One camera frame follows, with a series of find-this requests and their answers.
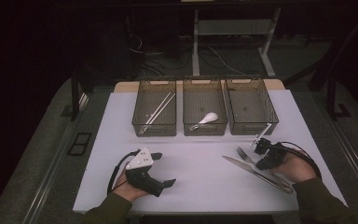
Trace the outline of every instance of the spoon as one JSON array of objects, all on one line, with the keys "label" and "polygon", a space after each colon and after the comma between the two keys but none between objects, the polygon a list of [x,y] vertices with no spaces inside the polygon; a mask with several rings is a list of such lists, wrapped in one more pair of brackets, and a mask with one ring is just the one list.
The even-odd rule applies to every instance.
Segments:
[{"label": "spoon", "polygon": [[205,115],[205,117],[198,124],[191,126],[190,131],[196,131],[200,127],[201,124],[215,121],[218,118],[219,118],[219,116],[217,116],[216,113],[214,113],[214,112],[208,113]]}]

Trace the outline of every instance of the hand-mounted device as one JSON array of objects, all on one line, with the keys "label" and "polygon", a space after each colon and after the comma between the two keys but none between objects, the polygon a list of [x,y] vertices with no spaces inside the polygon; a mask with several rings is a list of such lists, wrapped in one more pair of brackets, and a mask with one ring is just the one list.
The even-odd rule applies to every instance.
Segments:
[{"label": "hand-mounted device", "polygon": [[116,179],[118,170],[120,169],[121,163],[126,160],[129,156],[135,156],[132,161],[126,166],[126,177],[127,181],[137,189],[142,189],[156,197],[158,197],[161,192],[170,188],[176,179],[166,180],[164,182],[158,182],[156,179],[152,178],[147,171],[150,170],[154,160],[159,160],[162,157],[161,153],[151,153],[147,147],[144,147],[142,150],[138,149],[127,154],[115,168],[115,171],[112,173],[112,176],[109,181],[109,186],[107,188],[107,194],[112,191],[113,183]]},{"label": "hand-mounted device", "polygon": [[[298,150],[292,149],[290,147],[284,146],[284,144],[290,144],[295,147],[298,147],[301,149],[306,155],[301,153]],[[258,155],[264,155],[263,159],[258,161],[255,166],[259,170],[266,170],[271,169],[274,167],[279,166],[281,163],[283,163],[284,156],[287,152],[293,153],[297,155],[302,160],[306,161],[315,171],[316,175],[320,178],[322,178],[321,171],[319,170],[319,167],[316,165],[315,161],[310,157],[310,155],[301,147],[289,143],[289,142],[278,142],[275,145],[271,144],[271,142],[265,138],[261,138],[257,142],[257,146],[255,148],[255,153]]]}]

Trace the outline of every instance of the hand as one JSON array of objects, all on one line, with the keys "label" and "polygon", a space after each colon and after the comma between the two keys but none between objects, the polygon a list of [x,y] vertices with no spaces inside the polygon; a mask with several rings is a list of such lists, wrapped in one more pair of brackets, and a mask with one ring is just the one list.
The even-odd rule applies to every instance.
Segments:
[{"label": "hand", "polygon": [[118,177],[115,186],[113,187],[113,191],[112,191],[113,193],[125,198],[130,202],[133,202],[136,199],[149,194],[146,191],[137,189],[133,187],[131,184],[129,184],[129,182],[127,182],[127,177],[125,173],[126,173],[126,169],[124,168],[120,176]]},{"label": "hand", "polygon": [[270,169],[272,173],[281,173],[288,180],[300,183],[316,177],[313,168],[304,160],[293,153],[286,153],[283,163],[278,167]]}]

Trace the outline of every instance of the gray carpet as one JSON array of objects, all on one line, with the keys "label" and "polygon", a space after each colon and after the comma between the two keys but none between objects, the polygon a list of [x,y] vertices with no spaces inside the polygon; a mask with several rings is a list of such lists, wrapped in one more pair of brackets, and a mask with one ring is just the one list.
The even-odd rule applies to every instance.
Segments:
[{"label": "gray carpet", "polygon": [[[257,73],[266,77],[266,73],[258,58],[256,47],[260,42],[250,44],[248,40],[236,43],[235,48],[224,48],[220,41],[203,42],[213,46],[229,66],[245,73]],[[305,39],[274,40],[268,56],[277,74],[277,78],[285,80],[305,67],[319,60],[327,51],[329,43],[310,44],[305,46]],[[235,74],[227,69],[219,58],[207,48],[200,52],[200,71],[203,75]],[[190,53],[184,53],[179,59],[167,59],[163,55],[152,58],[162,63],[165,68],[154,63],[154,70],[143,70],[142,75],[191,76]],[[358,178],[346,159],[342,146],[332,128],[332,120],[324,110],[325,90],[308,91],[306,85],[310,75],[286,87],[292,91],[298,107],[307,122],[312,137],[326,161],[333,177],[337,181],[348,205],[358,211]],[[10,179],[0,199],[0,223],[77,223],[81,215],[72,211],[92,144],[104,112],[104,107],[112,87],[97,88],[89,95],[87,106],[80,112],[76,121],[62,117],[62,111],[70,104],[70,82],[62,84],[62,88],[52,99],[46,115],[41,120],[33,139]],[[339,119],[339,125],[349,142],[355,146],[358,154],[358,104],[351,98],[344,87],[339,86],[337,101],[350,111],[350,118]],[[84,156],[68,156],[66,151],[72,145],[77,133],[91,133],[91,141]],[[51,175],[51,185],[44,179]],[[33,198],[42,202],[40,209],[32,210]],[[297,214],[274,215],[276,223],[299,223]]]}]

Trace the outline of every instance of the white tabletop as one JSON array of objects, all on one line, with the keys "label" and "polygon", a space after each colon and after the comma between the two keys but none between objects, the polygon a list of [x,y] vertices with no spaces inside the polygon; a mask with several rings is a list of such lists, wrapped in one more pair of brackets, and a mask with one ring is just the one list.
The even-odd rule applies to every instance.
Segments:
[{"label": "white tabletop", "polygon": [[[327,188],[345,203],[291,92],[268,93],[280,122],[273,134],[265,137],[272,143],[287,141],[306,149],[318,164]],[[259,156],[250,147],[254,136],[231,135],[228,125],[224,136],[184,136],[182,93],[177,92],[177,135],[137,137],[131,125],[136,96],[136,92],[111,94],[74,211],[84,213],[100,205],[115,166],[126,154],[143,147],[163,154],[149,174],[161,182],[173,178],[176,182],[159,197],[138,199],[131,209],[133,215],[273,214],[298,209],[296,193],[284,193],[222,158],[226,155],[240,160],[236,148],[241,147],[258,161]]]}]

